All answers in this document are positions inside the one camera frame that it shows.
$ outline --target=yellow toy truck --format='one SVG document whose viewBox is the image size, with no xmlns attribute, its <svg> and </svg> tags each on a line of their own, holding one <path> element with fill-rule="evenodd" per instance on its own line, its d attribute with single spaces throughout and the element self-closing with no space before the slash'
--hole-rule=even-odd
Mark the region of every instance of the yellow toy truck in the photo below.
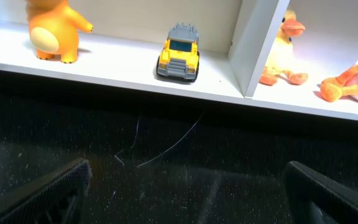
<svg viewBox="0 0 358 224">
<path fill-rule="evenodd" d="M 194 82 L 198 76 L 199 34 L 195 26 L 176 24 L 169 30 L 157 62 L 157 75 Z"/>
</svg>

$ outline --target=black speckled floor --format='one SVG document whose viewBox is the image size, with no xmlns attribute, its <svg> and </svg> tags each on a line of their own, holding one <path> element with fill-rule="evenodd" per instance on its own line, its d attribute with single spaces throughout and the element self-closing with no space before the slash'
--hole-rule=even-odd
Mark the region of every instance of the black speckled floor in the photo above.
<svg viewBox="0 0 358 224">
<path fill-rule="evenodd" d="M 358 190 L 347 128 L 358 123 L 0 72 L 0 197 L 84 157 L 83 223 L 291 223 L 289 161 Z"/>
</svg>

